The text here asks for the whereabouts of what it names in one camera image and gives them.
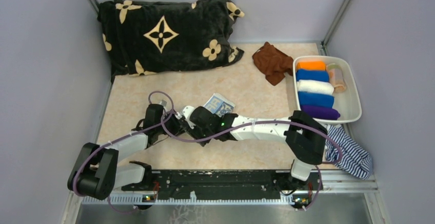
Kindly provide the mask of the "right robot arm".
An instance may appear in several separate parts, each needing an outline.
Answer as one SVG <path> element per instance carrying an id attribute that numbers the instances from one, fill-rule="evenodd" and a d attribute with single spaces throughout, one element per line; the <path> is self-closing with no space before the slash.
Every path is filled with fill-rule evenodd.
<path id="1" fill-rule="evenodd" d="M 304 188 L 312 168 L 322 163 L 327 129 L 303 111 L 295 111 L 290 117 L 263 119 L 235 113 L 218 116 L 204 107 L 186 106 L 181 114 L 187 122 L 186 132 L 203 144 L 211 139 L 285 143 L 296 156 L 288 176 L 293 189 Z"/>

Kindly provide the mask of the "brown towel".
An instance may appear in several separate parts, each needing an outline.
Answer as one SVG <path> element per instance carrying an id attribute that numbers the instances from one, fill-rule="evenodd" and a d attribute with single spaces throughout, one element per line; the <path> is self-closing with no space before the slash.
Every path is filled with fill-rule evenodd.
<path id="1" fill-rule="evenodd" d="M 265 75 L 265 79 L 273 86 L 279 84 L 285 73 L 293 76 L 293 58 L 265 42 L 252 56 L 257 69 Z"/>

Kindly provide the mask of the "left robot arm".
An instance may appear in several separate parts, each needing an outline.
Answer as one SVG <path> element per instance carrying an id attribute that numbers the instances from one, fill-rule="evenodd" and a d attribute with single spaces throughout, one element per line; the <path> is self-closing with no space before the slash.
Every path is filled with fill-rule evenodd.
<path id="1" fill-rule="evenodd" d="M 67 181 L 67 187 L 78 196 L 106 199 L 114 189 L 148 190 L 154 183 L 152 166 L 144 162 L 118 163 L 136 152 L 156 144 L 160 135 L 169 131 L 180 135 L 187 126 L 185 117 L 176 112 L 166 114 L 166 107 L 150 104 L 145 117 L 128 135 L 104 145 L 86 143 L 81 148 Z"/>

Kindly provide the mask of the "orange blue patterned towel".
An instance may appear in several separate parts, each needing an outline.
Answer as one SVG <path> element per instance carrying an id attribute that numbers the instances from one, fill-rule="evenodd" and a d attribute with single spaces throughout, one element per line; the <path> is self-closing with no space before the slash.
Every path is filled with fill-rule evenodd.
<path id="1" fill-rule="evenodd" d="M 212 114 L 222 117 L 225 114 L 232 113 L 234 111 L 235 103 L 219 93 L 213 93 L 213 95 L 204 104 L 204 107 Z"/>

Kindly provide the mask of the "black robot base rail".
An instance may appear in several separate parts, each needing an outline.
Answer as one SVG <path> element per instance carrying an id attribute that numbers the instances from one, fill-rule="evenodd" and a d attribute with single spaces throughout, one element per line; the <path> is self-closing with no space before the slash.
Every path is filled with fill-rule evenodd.
<path id="1" fill-rule="evenodd" d="M 122 186 L 143 191 L 151 205 L 308 206 L 323 189 L 318 172 L 299 181 L 289 170 L 147 170 L 143 180 Z"/>

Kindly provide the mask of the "orange polka dot towel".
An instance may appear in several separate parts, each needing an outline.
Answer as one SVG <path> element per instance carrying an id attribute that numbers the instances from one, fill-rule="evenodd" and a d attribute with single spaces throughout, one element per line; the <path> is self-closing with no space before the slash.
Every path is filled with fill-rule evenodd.
<path id="1" fill-rule="evenodd" d="M 342 68 L 338 64 L 328 64 L 326 71 L 329 74 L 329 82 L 334 87 L 336 93 L 342 93 L 346 90 L 346 84 L 343 77 Z"/>

